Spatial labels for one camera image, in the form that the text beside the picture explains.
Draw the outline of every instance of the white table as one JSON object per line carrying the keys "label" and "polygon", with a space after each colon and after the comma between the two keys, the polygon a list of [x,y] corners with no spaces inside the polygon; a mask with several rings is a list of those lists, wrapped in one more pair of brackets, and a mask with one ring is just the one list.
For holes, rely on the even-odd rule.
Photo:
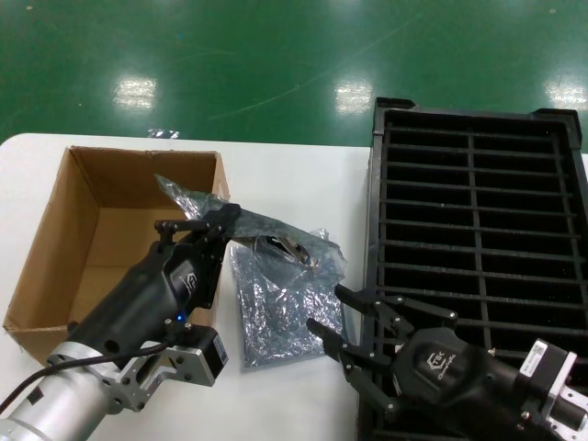
{"label": "white table", "polygon": [[[310,231],[326,228],[361,288],[369,149],[212,141],[23,134],[0,146],[0,315],[15,290],[57,175],[71,145],[131,150],[217,151],[232,201]],[[356,394],[327,357],[243,370],[231,271],[220,280],[216,329],[230,363],[211,388],[166,381],[140,413],[109,416],[91,439],[354,440]],[[40,368],[4,333],[0,399]]]}

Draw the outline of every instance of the cardboard box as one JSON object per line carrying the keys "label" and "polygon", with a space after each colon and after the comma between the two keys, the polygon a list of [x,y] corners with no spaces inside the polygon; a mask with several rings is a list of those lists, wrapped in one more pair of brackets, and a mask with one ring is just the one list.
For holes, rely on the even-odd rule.
{"label": "cardboard box", "polygon": [[[218,153],[67,149],[4,326],[42,364],[158,240],[157,220],[184,214],[154,174],[229,198]],[[211,325],[211,310],[190,321]]]}

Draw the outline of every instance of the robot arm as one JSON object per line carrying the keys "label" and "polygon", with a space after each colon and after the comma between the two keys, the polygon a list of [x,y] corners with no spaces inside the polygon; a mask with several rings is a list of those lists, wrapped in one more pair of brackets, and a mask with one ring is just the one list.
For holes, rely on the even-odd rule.
{"label": "robot arm", "polygon": [[[588,439],[588,398],[566,386],[576,355],[537,340],[519,370],[456,337],[453,311],[398,296],[370,299],[338,286],[352,308],[375,316],[397,339],[393,355],[351,345],[313,319],[325,353],[343,366],[360,397],[391,421],[415,409],[472,441]],[[436,327],[416,330],[407,315],[425,314]],[[392,379],[382,390],[361,368]]]}
{"label": "robot arm", "polygon": [[[80,441],[107,414],[140,412],[165,379],[212,386],[228,357],[217,332],[186,322],[212,306],[228,233],[241,208],[202,220],[158,221],[160,240],[51,353],[49,367],[23,382],[0,413],[42,382],[6,418],[0,440]],[[176,232],[189,232],[179,242]]]}

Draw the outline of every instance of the black plastic tray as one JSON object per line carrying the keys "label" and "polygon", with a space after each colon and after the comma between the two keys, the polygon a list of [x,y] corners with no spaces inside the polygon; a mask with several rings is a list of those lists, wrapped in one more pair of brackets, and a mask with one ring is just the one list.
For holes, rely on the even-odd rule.
{"label": "black plastic tray", "polygon": [[[578,354],[588,387],[586,175],[575,111],[457,113],[379,98],[370,160],[366,289],[459,314],[458,336],[520,368],[537,338]],[[391,355],[365,319],[362,339]],[[394,395],[378,376],[375,381]],[[457,440],[417,413],[360,403],[358,438]]]}

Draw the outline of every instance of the green floor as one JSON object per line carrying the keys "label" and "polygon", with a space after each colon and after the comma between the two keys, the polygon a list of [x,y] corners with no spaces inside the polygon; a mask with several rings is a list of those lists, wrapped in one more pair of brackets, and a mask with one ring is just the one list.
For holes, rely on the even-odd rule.
{"label": "green floor", "polygon": [[0,141],[21,132],[369,145],[376,96],[577,108],[572,0],[0,0]]}

